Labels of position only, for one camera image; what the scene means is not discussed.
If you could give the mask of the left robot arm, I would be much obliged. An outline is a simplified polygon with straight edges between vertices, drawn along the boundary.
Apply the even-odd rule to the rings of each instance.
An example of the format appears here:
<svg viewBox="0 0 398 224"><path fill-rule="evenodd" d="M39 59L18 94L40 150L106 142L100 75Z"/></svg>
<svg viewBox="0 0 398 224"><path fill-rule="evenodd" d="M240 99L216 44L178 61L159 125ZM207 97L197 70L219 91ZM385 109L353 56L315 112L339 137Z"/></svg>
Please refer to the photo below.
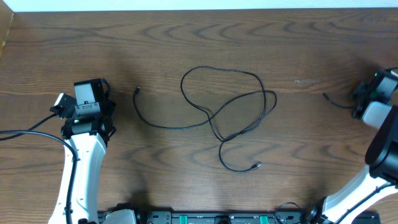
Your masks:
<svg viewBox="0 0 398 224"><path fill-rule="evenodd" d="M105 79L74 84L75 96L59 94L51 112L65 119L61 128L65 162L50 223L98 223L100 169L108 141L115 133Z"/></svg>

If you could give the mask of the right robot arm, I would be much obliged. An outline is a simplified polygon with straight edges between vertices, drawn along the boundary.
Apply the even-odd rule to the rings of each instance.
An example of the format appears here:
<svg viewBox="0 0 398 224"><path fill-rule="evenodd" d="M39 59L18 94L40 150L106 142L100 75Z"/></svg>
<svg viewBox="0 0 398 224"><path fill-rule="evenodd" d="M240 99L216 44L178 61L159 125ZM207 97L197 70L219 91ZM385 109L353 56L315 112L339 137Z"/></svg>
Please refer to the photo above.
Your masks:
<svg viewBox="0 0 398 224"><path fill-rule="evenodd" d="M381 199L397 193L397 68L375 73L351 94L351 115L377 133L365 154L365 165L341 190L321 199L305 223L352 223Z"/></svg>

